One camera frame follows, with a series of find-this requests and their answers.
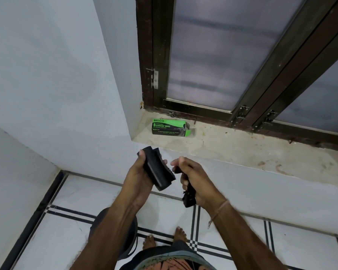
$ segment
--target brown window frame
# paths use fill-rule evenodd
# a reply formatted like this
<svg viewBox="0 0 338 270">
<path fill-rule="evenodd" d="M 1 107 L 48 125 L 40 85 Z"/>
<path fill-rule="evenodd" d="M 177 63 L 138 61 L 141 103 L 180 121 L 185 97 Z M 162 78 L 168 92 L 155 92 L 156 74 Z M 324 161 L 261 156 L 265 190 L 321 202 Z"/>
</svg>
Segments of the brown window frame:
<svg viewBox="0 0 338 270">
<path fill-rule="evenodd" d="M 167 100 L 175 0 L 136 2 L 146 110 L 338 150 L 338 134 L 273 121 L 338 60 L 338 0 L 303 3 L 232 112 Z"/>
</svg>

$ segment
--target black trash bin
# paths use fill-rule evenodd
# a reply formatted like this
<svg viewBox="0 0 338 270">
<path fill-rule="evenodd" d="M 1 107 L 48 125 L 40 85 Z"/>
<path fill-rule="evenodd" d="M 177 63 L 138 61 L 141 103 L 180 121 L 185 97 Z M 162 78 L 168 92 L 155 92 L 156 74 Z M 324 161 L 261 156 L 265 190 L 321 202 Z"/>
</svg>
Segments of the black trash bin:
<svg viewBox="0 0 338 270">
<path fill-rule="evenodd" d="M 94 234 L 94 231 L 98 227 L 98 225 L 104 219 L 106 213 L 108 212 L 108 209 L 109 209 L 108 207 L 103 209 L 98 214 L 98 216 L 95 218 L 94 223 L 90 227 L 89 239 Z M 134 220 L 129 227 L 129 231 L 128 231 L 128 234 L 126 235 L 126 240 L 124 241 L 124 244 L 120 250 L 118 260 L 126 259 L 134 253 L 135 249 L 137 248 L 137 245 L 135 246 L 135 249 L 133 250 L 133 252 L 129 254 L 130 250 L 134 246 L 135 240 L 137 240 L 137 245 L 138 245 L 138 220 L 136 216 L 134 217 Z"/>
</svg>

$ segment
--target floor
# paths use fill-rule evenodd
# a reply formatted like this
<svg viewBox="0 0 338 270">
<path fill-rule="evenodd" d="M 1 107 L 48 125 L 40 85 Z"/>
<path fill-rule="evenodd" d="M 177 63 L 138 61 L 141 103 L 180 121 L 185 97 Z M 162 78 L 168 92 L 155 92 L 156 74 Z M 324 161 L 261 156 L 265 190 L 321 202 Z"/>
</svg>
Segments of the floor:
<svg viewBox="0 0 338 270">
<path fill-rule="evenodd" d="M 87 241 L 95 216 L 114 201 L 121 187 L 69 175 L 48 206 L 45 216 L 19 258 L 14 270 L 68 269 Z M 142 249 L 144 237 L 153 234 L 158 245 L 171 244 L 180 226 L 189 246 L 217 270 L 236 269 L 209 215 L 199 206 L 186 209 L 180 200 L 151 194 L 137 214 L 138 246 L 134 254 L 116 264 L 118 270 Z M 338 237 L 245 217 L 263 242 L 288 269 L 338 270 Z"/>
</svg>

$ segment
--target glass pane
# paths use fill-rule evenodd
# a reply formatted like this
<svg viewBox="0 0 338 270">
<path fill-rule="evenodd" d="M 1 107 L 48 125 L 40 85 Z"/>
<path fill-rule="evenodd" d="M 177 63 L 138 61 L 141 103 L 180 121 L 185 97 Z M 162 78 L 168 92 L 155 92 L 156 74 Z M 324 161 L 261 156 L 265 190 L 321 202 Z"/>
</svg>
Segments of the glass pane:
<svg viewBox="0 0 338 270">
<path fill-rule="evenodd" d="M 338 60 L 276 119 L 338 132 Z"/>
<path fill-rule="evenodd" d="M 231 110 L 303 0 L 176 0 L 167 97 Z"/>
</svg>

